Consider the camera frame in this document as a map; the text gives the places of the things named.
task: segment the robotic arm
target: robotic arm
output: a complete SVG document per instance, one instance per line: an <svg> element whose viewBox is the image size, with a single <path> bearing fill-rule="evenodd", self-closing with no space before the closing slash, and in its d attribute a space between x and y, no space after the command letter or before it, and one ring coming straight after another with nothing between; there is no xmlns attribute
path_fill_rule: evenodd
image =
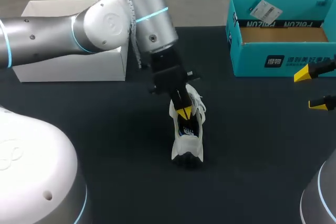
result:
<svg viewBox="0 0 336 224"><path fill-rule="evenodd" d="M192 103L185 85L195 77L173 47L178 37L167 10L164 0L98 0L72 16L1 19L0 67L112 50L126 42L130 28L135 33L136 23L139 49L151 56L153 92L168 93L188 120Z"/></svg>
<svg viewBox="0 0 336 224"><path fill-rule="evenodd" d="M168 93L189 122L186 83L194 76L174 49L167 10L164 0L98 0L72 16L0 19L0 68L112 50L131 30L136 56L139 46L151 57L153 92ZM64 133L1 106L0 132L0 223L92 224L88 189Z"/></svg>

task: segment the open box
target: open box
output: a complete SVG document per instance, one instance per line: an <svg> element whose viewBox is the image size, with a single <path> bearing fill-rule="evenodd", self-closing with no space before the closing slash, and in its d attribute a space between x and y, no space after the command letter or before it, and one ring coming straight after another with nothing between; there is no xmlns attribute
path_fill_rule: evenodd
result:
<svg viewBox="0 0 336 224"><path fill-rule="evenodd" d="M334 58L336 1L264 0L283 11L270 25L251 15L260 1L230 0L226 35L235 76L293 77L307 63Z"/></svg>

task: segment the screw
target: screw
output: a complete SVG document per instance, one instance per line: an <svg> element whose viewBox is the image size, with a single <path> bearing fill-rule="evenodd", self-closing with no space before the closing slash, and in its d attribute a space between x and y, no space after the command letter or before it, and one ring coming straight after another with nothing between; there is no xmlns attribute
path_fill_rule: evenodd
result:
<svg viewBox="0 0 336 224"><path fill-rule="evenodd" d="M154 34L150 35L150 36L149 36L149 40L150 40L151 42L156 42L156 40L157 40L156 35L154 35Z"/></svg>

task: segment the logo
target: logo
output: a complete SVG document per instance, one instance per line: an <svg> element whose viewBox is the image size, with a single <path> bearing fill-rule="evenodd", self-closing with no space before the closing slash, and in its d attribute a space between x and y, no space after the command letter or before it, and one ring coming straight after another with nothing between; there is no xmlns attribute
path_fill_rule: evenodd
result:
<svg viewBox="0 0 336 224"><path fill-rule="evenodd" d="M233 13L233 23L235 24L235 27L236 27L237 22L238 22L237 14Z"/></svg>
<svg viewBox="0 0 336 224"><path fill-rule="evenodd" d="M111 35L118 35L122 30L122 22L119 15L115 13L108 13L104 17L104 23L110 29Z"/></svg>
<svg viewBox="0 0 336 224"><path fill-rule="evenodd" d="M194 135L194 132L191 129L184 128L183 131L184 131L184 133L186 135L189 135L189 136L193 136Z"/></svg>
<svg viewBox="0 0 336 224"><path fill-rule="evenodd" d="M18 139L0 140L0 171L7 170L23 156L22 142Z"/></svg>
<svg viewBox="0 0 336 224"><path fill-rule="evenodd" d="M284 60L284 55L269 55L265 62L265 68L280 68Z"/></svg>
<svg viewBox="0 0 336 224"><path fill-rule="evenodd" d="M232 35L231 35L231 32L229 32L229 51L231 51L231 44L232 44Z"/></svg>

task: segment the white sneaker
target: white sneaker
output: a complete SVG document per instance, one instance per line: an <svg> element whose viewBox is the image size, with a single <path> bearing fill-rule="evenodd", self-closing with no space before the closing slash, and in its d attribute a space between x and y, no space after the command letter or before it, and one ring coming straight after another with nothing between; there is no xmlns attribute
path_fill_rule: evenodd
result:
<svg viewBox="0 0 336 224"><path fill-rule="evenodd" d="M182 118L170 102L169 115L174 119L175 142L172 150L172 160L177 163L194 165L203 162L203 126L206 108L201 101L201 96L189 84L186 89L192 100L192 113L189 120Z"/></svg>

